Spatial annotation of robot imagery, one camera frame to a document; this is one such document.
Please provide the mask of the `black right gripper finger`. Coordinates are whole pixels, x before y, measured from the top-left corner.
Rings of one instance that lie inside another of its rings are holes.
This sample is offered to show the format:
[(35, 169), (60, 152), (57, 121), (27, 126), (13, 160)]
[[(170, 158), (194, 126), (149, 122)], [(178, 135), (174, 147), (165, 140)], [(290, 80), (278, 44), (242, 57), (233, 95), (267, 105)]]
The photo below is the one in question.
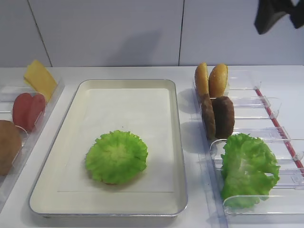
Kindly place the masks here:
[(299, 0), (289, 11), (290, 21), (295, 29), (304, 25), (304, 0)]

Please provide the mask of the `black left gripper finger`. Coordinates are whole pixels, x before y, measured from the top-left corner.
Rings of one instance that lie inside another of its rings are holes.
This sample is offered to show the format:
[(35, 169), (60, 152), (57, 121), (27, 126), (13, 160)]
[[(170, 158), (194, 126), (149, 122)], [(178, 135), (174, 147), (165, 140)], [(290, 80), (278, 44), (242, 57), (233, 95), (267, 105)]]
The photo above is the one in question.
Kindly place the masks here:
[(288, 0), (259, 0), (254, 22), (258, 34), (267, 33), (288, 10)]

